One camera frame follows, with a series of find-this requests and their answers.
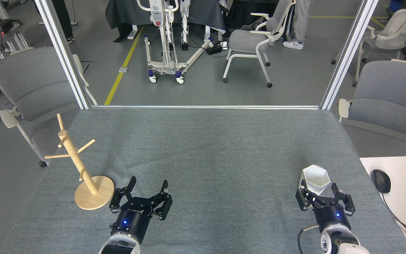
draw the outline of computer mouse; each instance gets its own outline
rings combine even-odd
[[[389,176],[380,169],[374,169],[371,172],[371,179],[377,188],[377,191],[388,193],[391,190],[391,180]]]

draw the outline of white patient lift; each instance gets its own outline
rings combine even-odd
[[[190,0],[182,0],[181,6],[179,7],[179,11],[181,12],[181,16],[183,18],[183,31],[181,33],[181,47],[182,50],[186,51],[189,49],[187,45],[187,39],[189,35],[189,26],[187,25],[187,17],[189,16],[189,7],[190,7]]]
[[[182,34],[182,42],[186,43],[187,46],[187,16],[189,14],[190,0],[175,0],[176,6],[168,5],[170,0],[149,0],[150,7],[144,7],[137,0],[137,4],[142,10],[150,11],[150,20],[155,26],[158,27],[161,33],[162,41],[162,62],[151,61],[150,55],[150,42],[148,37],[145,35],[145,47],[147,50],[147,65],[148,65],[148,76],[152,83],[156,83],[156,75],[154,72],[158,72],[159,75],[172,74],[176,77],[176,81],[180,84],[184,83],[183,74],[189,69],[193,62],[205,51],[205,49],[210,46],[211,38],[204,40],[204,44],[199,48],[193,56],[185,63],[179,63],[176,56],[176,47],[173,40],[173,30],[172,24],[174,21],[173,13],[179,8],[179,1],[183,1],[181,11],[184,11],[183,16],[183,34],[186,31],[186,36]],[[173,52],[174,60],[171,59],[171,52]]]

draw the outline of white sneaker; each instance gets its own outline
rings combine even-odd
[[[303,50],[303,42],[298,43],[297,40],[292,40],[290,42],[283,42],[283,46],[286,48],[293,48],[298,50]]]

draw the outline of white wheel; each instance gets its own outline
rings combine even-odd
[[[153,77],[149,77],[150,78],[150,82],[152,82],[153,84],[156,83],[156,76]]]
[[[176,78],[176,81],[177,81],[178,83],[180,83],[180,84],[184,84],[184,77],[181,76],[181,77],[179,77],[179,78]]]

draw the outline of gray chair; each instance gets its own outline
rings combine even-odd
[[[343,124],[359,157],[406,156],[406,136],[402,135],[406,134],[405,61],[367,63],[353,100],[340,99],[338,107],[340,122],[347,118],[373,124],[368,129],[354,126],[355,122]]]
[[[272,16],[266,13],[251,13],[253,16],[261,16],[266,19],[266,22],[260,24],[256,27],[254,31],[245,30],[235,30],[230,36],[229,46],[230,50],[227,55],[227,67],[223,74],[223,82],[227,83],[228,69],[230,69],[230,64],[233,58],[257,58],[259,64],[263,69],[264,76],[267,80],[267,87],[272,87],[269,75],[267,75],[266,67],[264,66],[261,54],[264,55],[264,60],[266,61],[266,66],[269,66],[269,59],[267,58],[266,52],[269,49],[269,45],[274,45],[275,41],[280,39],[284,33],[285,26],[287,22],[287,14],[290,7],[295,4],[295,0],[280,0],[278,2],[277,8]],[[260,31],[259,29],[266,26],[267,31]],[[242,53],[254,53],[254,54],[233,54],[233,51],[239,51]]]
[[[400,50],[406,46],[406,9],[396,11],[382,31],[377,31],[370,26],[367,29],[369,33],[366,31],[358,46],[358,60],[353,86],[356,86],[358,82],[360,62],[366,62],[369,53],[395,52],[397,53],[396,58],[399,58]],[[363,50],[367,51],[368,54],[362,59]]]
[[[13,112],[1,112],[1,118],[7,127],[20,129],[41,159],[40,166],[46,166],[49,160],[44,156],[55,154],[60,141],[56,114],[62,114],[67,129],[79,111],[55,49],[25,50],[1,60],[0,88],[15,105]]]

